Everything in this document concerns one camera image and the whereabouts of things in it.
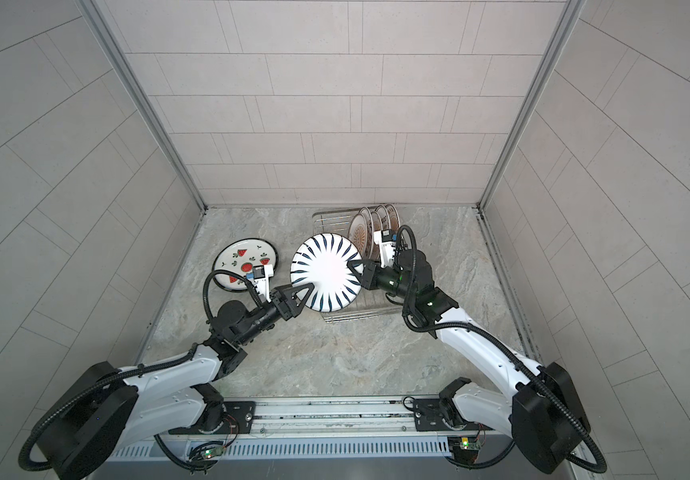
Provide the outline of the white blue leaf plate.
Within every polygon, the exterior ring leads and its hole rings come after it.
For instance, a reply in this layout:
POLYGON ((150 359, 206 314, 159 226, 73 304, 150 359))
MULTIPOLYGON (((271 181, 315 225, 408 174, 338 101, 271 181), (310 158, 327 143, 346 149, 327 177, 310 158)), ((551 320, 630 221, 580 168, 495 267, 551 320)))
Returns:
POLYGON ((306 304, 309 309, 320 313, 342 310, 361 290, 346 262, 361 259, 347 238, 333 233, 316 234, 305 240, 292 257, 291 283, 315 285, 315 292, 306 304))

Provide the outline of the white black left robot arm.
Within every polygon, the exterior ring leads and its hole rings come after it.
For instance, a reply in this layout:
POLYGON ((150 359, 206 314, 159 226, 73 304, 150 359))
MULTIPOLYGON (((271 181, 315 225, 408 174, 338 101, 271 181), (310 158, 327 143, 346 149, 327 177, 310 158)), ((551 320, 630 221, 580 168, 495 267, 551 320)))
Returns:
POLYGON ((177 428, 218 429, 223 397, 213 382, 240 365, 245 345, 278 320, 299 316, 314 294, 312 283, 297 283, 257 297, 253 310, 229 301, 217 312, 205 311, 209 338, 181 356, 123 368, 107 361, 91 366, 35 424, 19 466, 83 479, 139 440, 177 428))

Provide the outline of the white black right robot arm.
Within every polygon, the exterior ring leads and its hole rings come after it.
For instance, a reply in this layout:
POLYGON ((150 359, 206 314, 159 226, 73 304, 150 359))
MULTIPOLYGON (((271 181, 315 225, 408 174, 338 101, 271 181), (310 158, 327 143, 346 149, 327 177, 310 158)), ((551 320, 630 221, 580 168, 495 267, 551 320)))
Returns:
POLYGON ((607 462, 591 438, 591 426, 569 373, 543 366, 486 331, 433 280, 424 254, 409 248, 384 267, 351 259, 360 286, 402 299, 402 317, 416 333, 428 333, 461 353, 496 386, 482 390, 459 378, 439 396, 448 423, 482 423, 510 439, 509 446, 549 474, 564 461, 593 473, 607 462))

